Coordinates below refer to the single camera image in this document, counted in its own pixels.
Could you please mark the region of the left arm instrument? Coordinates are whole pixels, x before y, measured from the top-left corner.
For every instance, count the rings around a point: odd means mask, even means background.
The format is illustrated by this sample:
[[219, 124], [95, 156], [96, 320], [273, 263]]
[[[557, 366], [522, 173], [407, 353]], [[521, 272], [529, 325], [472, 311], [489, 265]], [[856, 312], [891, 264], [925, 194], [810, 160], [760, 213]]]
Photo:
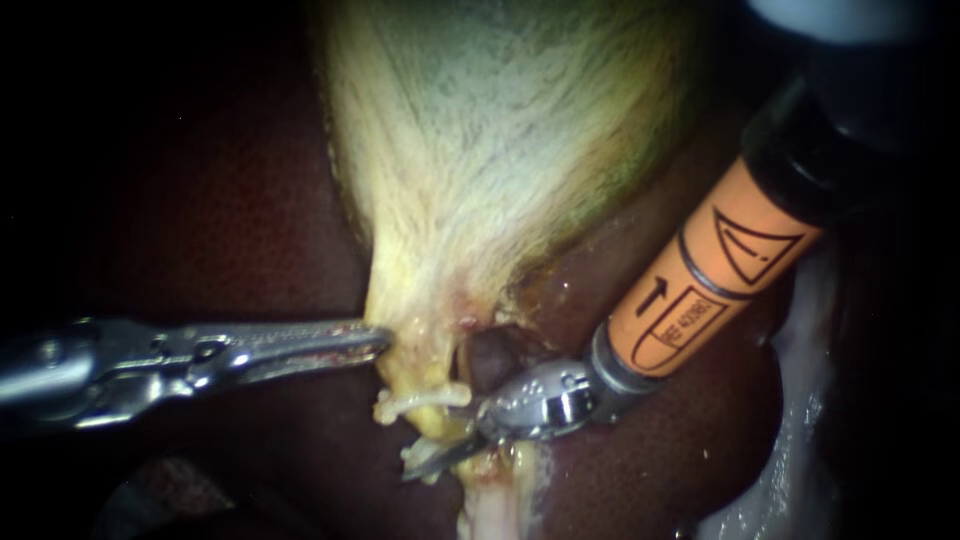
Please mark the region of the left arm instrument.
[[1, 342], [1, 427], [85, 430], [127, 423], [209, 388], [229, 335], [216, 325], [157, 328], [80, 319]]

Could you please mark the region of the left arm instrument jaw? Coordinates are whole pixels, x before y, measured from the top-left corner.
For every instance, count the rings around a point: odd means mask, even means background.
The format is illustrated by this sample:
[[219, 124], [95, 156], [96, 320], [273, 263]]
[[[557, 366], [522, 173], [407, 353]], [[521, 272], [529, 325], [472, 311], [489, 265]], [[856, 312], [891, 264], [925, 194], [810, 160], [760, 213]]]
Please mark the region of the left arm instrument jaw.
[[365, 358], [393, 342], [390, 330], [359, 320], [208, 324], [194, 330], [191, 352], [198, 360], [272, 360], [311, 354]]
[[229, 348], [193, 369], [193, 389], [212, 392], [293, 375], [358, 367], [373, 362], [385, 347], [325, 349]]

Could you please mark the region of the right arm instrument jaw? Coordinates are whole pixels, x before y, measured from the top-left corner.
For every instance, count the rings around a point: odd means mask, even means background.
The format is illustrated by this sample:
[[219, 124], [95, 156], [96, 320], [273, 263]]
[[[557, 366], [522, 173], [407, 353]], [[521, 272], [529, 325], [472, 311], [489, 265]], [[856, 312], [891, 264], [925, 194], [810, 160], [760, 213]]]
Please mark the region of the right arm instrument jaw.
[[403, 449], [403, 481], [428, 480], [488, 447], [483, 437], [469, 437], [455, 443], [440, 444], [419, 438]]

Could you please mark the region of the right arm instrument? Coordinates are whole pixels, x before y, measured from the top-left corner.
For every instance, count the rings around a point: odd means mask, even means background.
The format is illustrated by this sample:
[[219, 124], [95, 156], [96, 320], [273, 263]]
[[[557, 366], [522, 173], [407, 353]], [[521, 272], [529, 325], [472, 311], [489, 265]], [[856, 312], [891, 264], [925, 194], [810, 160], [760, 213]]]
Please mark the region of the right arm instrument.
[[661, 379], [627, 367], [605, 323], [573, 356], [515, 325], [474, 335], [474, 430], [491, 444], [546, 441], [613, 424], [662, 386]]

